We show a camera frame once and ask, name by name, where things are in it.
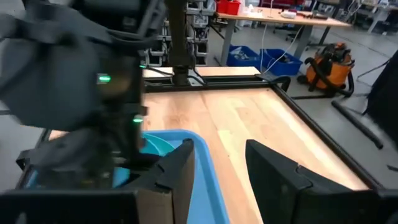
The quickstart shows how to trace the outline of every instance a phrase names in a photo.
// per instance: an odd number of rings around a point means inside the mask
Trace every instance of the gray concrete floor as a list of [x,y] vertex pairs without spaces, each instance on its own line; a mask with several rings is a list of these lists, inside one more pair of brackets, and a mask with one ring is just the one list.
[[[0,0],[0,12],[6,11],[10,14],[17,14],[22,11],[20,0]],[[232,43],[234,45],[247,45],[258,51],[261,47],[261,37],[263,27],[251,29],[245,27],[243,30],[233,35]],[[322,36],[322,28],[314,28],[313,37]],[[272,34],[272,27],[269,26],[264,40],[264,48],[286,49],[290,42],[286,42],[286,32],[278,31]],[[331,29],[326,42],[346,42],[352,49],[353,57],[356,59],[356,66],[353,74],[356,78],[358,74],[363,73],[377,65],[385,62],[398,49],[398,37],[385,37],[380,35],[369,35],[365,32],[355,31],[353,29]],[[208,56],[208,65],[217,66],[213,60],[215,55],[220,56],[222,39],[215,32],[211,32]],[[296,43],[289,50],[293,53]],[[315,49],[305,52],[303,58],[312,57]],[[381,70],[370,73],[363,77],[362,81],[369,85],[375,81]],[[356,83],[355,93],[368,93],[370,87],[362,83]],[[299,85],[295,79],[288,90],[290,96],[309,95],[306,86]],[[351,155],[357,158],[358,162],[368,171],[377,177],[383,185],[389,188],[398,188],[398,173],[389,171],[386,163],[398,167],[398,153],[395,147],[389,142],[382,131],[378,130],[371,121],[366,118],[364,122],[385,140],[386,146],[378,151],[374,144],[363,136],[352,124],[347,122],[330,105],[331,99],[324,100],[300,100],[297,104],[301,106],[319,125],[329,133],[338,143],[340,143]],[[344,105],[357,110],[362,110],[365,106],[364,98],[350,98],[343,102]],[[20,125],[11,116],[0,116],[0,190],[10,189],[15,186],[21,171],[15,163],[19,152],[35,146],[42,130]]]

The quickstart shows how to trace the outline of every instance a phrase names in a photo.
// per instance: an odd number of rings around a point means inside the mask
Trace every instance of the blue storage bin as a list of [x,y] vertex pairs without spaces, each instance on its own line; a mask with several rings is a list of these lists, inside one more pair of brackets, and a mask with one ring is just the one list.
[[[262,66],[268,69],[284,52],[282,49],[261,49],[261,54],[264,54],[262,56]],[[289,58],[289,63],[276,62],[269,71],[275,76],[297,75],[303,62],[291,54],[286,53],[285,56]]]
[[[210,152],[199,135],[186,130],[144,131],[148,144],[144,148],[148,153],[158,152],[163,156],[181,145],[182,140],[189,138],[195,143],[195,179],[188,213],[188,224],[229,224],[229,218],[221,194],[220,186]],[[35,186],[37,172],[31,173],[25,188]],[[117,167],[114,171],[114,186],[122,184],[129,178],[129,170]]]
[[[235,49],[237,49],[238,47],[242,48],[242,51],[251,59],[249,60],[241,60],[238,58],[235,58],[235,56],[233,54],[231,54],[231,52]],[[228,58],[226,61],[227,66],[231,66],[231,67],[249,67],[249,66],[254,66],[257,70],[261,71],[261,59],[260,59],[260,55],[255,53],[252,49],[250,49],[249,47],[246,46],[229,46],[229,53],[228,53]]]

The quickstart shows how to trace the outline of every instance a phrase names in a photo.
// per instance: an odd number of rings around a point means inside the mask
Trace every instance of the floor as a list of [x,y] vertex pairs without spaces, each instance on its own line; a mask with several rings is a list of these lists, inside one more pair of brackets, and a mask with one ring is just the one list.
[[[22,3],[20,0],[0,0],[0,11],[4,10],[10,14],[18,14],[22,11]],[[273,34],[272,27],[269,26],[266,31],[264,46],[262,46],[263,31],[263,27],[257,29],[245,27],[233,35],[232,44],[247,45],[256,51],[263,47],[286,49],[290,45],[290,42],[284,40],[284,31]],[[314,28],[313,38],[320,38],[322,33],[323,28]],[[326,42],[346,42],[352,49],[353,57],[356,60],[356,66],[353,69],[354,78],[360,73],[382,64],[398,49],[398,37],[396,36],[369,35],[365,31],[353,29],[331,29]],[[220,56],[222,43],[222,39],[215,32],[211,32],[208,65],[217,65],[213,57],[215,55]],[[296,43],[288,52],[293,53],[295,46]],[[304,52],[302,59],[313,56],[314,52],[313,49]],[[302,66],[300,71],[305,72],[305,66]],[[361,80],[368,85],[372,85],[380,72],[380,70],[372,72]],[[356,83],[355,93],[368,93],[370,91],[368,85]],[[306,86],[299,85],[293,78],[288,94],[290,96],[301,96],[309,95],[309,92]],[[360,164],[368,167],[368,171],[376,176],[384,186],[398,188],[398,173],[390,171],[386,167],[386,163],[398,167],[398,152],[393,144],[371,121],[363,118],[364,122],[385,140],[384,149],[377,150],[370,140],[331,107],[330,101],[330,99],[300,100],[297,101],[297,104],[340,143],[348,153],[357,158]],[[343,102],[344,105],[356,110],[363,110],[365,103],[366,100],[363,97],[351,97]],[[15,186],[21,174],[15,159],[21,150],[35,146],[41,132],[42,130],[39,128],[21,126],[11,116],[0,116],[0,169],[2,170],[0,172],[0,190]]]

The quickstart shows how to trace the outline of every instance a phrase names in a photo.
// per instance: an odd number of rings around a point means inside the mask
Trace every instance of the orange shop vacuum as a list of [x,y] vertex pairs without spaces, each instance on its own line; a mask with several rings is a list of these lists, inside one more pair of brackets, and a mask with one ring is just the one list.
[[337,43],[327,45],[321,52],[315,53],[314,58],[307,58],[305,64],[310,64],[306,75],[297,77],[301,84],[308,84],[310,92],[315,89],[324,92],[320,96],[296,96],[295,100],[331,98],[339,93],[350,97],[354,92],[354,79],[351,73],[355,60],[351,58],[351,50],[346,44]]

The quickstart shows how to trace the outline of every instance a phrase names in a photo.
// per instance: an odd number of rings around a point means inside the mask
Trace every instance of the red container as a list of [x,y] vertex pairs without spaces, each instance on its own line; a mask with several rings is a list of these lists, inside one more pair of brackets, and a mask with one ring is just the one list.
[[228,2],[226,13],[229,15],[238,15],[239,6],[241,5],[238,1]]
[[228,10],[228,1],[221,0],[217,2],[218,13],[227,13],[227,10]]

